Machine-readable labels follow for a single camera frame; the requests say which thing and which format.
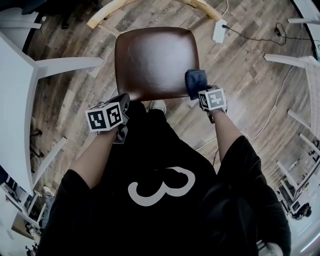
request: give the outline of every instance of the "white chair leg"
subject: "white chair leg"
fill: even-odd
[[[299,137],[307,143],[317,154],[320,156],[320,150],[310,140],[308,140],[303,134],[299,134]]]
[[[300,68],[305,68],[305,63],[296,57],[283,56],[277,54],[265,54],[264,59],[268,62],[278,62]]]
[[[55,158],[55,156],[58,154],[58,152],[62,149],[62,147],[66,144],[67,139],[63,137],[50,151],[50,153],[45,157],[45,159],[40,164],[38,170],[35,171],[35,173],[32,176],[33,181],[33,187],[37,184],[40,177],[44,174],[52,160]]]
[[[298,184],[294,180],[294,178],[290,175],[290,173],[287,171],[287,169],[282,165],[280,161],[276,161],[277,166],[281,169],[281,171],[284,173],[284,175],[288,178],[289,183],[297,190]]]
[[[318,166],[320,164],[320,160],[318,160],[314,167],[310,170],[310,172],[307,174],[307,176],[303,179],[303,181],[299,184],[297,191],[299,191],[310,179],[310,177],[314,174],[314,172],[318,169]]]
[[[34,207],[34,205],[35,205],[38,197],[39,197],[39,194],[38,194],[38,192],[36,191],[36,192],[35,192],[35,195],[34,195],[34,197],[33,197],[33,199],[32,199],[32,202],[31,202],[29,208],[27,209],[28,215],[31,213],[31,210],[32,210],[32,208]]]
[[[40,29],[40,23],[24,22],[24,21],[0,21],[0,28],[26,28]]]
[[[320,25],[320,20],[312,18],[288,18],[288,23],[290,24],[317,24]]]
[[[104,60],[99,57],[71,57],[38,60],[39,67],[37,78],[45,78],[55,74],[101,66]]]
[[[47,204],[44,203],[44,205],[43,205],[42,208],[41,208],[39,217],[38,217],[38,219],[37,219],[37,221],[36,221],[37,224],[39,224],[39,222],[41,221],[41,217],[42,217],[42,215],[44,214],[44,211],[45,211],[46,207],[47,207]]]
[[[288,115],[290,117],[294,118],[300,124],[304,125],[306,128],[308,128],[311,131],[310,125],[308,125],[307,122],[305,120],[303,120],[300,115],[298,115],[297,113],[293,112],[291,109],[289,109],[287,113],[288,113]]]
[[[287,187],[286,183],[284,183],[283,180],[280,180],[280,183],[284,187],[285,191],[288,193],[289,197],[291,198],[292,201],[294,201],[294,196],[291,194],[289,188]]]

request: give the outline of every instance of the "wood plank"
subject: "wood plank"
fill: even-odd
[[[226,9],[224,0],[207,2],[220,13]],[[108,31],[87,26],[94,13],[92,6],[80,3],[76,13],[70,17],[67,30],[61,30],[59,17],[48,17],[42,25],[42,33],[35,32],[28,50],[28,55],[36,61],[63,57],[104,59],[101,67],[71,71],[39,81],[33,108],[35,122],[32,123],[35,127],[32,128],[41,129],[43,135],[32,138],[32,143],[46,155],[61,137],[68,139],[59,157],[39,181],[40,186],[46,184],[53,190],[58,188],[64,173],[94,138],[94,134],[89,134],[84,111],[98,101],[108,100],[117,85],[114,67],[116,38]],[[230,28],[247,37],[283,42],[275,36],[276,22],[284,25],[288,37],[300,38],[300,26],[287,23],[287,19],[298,17],[290,0],[233,0],[223,19]],[[130,4],[118,10],[105,24],[120,32],[161,26],[190,29],[197,43],[200,68],[206,70],[210,84],[224,88],[229,117],[251,137],[264,126],[291,68],[290,65],[265,61],[264,54],[298,57],[301,45],[297,40],[288,40],[284,46],[246,40],[228,30],[224,43],[216,44],[211,40],[213,20],[207,19],[202,11],[171,0]],[[303,37],[308,37],[305,29]],[[312,55],[311,43],[306,40],[302,43],[301,56]],[[180,98],[165,102],[168,123],[192,148],[198,149],[216,137],[214,125],[198,107],[197,100]],[[283,177],[276,161],[281,161],[289,169],[303,152],[310,150],[299,138],[299,133],[303,132],[311,141],[313,139],[310,131],[288,116],[288,109],[294,110],[306,122],[311,119],[309,89],[302,68],[293,68],[264,131],[250,140],[261,158],[262,171],[273,188]],[[213,162],[217,148],[217,141],[213,141],[199,152]],[[33,159],[32,164],[36,170],[39,161]],[[217,154],[216,171],[219,166]]]

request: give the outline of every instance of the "dark blue cloth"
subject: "dark blue cloth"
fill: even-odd
[[[198,99],[198,92],[207,89],[208,80],[206,71],[201,69],[189,69],[185,73],[185,84],[190,99],[192,101]]]

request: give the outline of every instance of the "wrist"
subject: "wrist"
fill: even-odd
[[[226,112],[222,108],[217,108],[217,109],[209,111],[209,114],[212,115],[212,116],[214,116],[217,113],[224,113],[225,114]]]
[[[118,127],[115,127],[111,130],[101,131],[98,136],[108,137],[108,138],[112,138],[113,140],[115,140],[116,135],[117,135],[117,131],[118,131]]]

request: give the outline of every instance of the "sneaker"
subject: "sneaker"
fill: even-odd
[[[53,193],[53,192],[51,191],[51,189],[48,188],[47,186],[44,186],[44,187],[43,187],[43,190],[44,190],[44,193],[45,193],[46,196],[47,196],[47,195],[50,195],[50,196],[52,196],[52,197],[55,196],[55,193]]]
[[[165,114],[167,112],[167,106],[162,99],[152,100],[150,102],[150,110],[161,110]]]

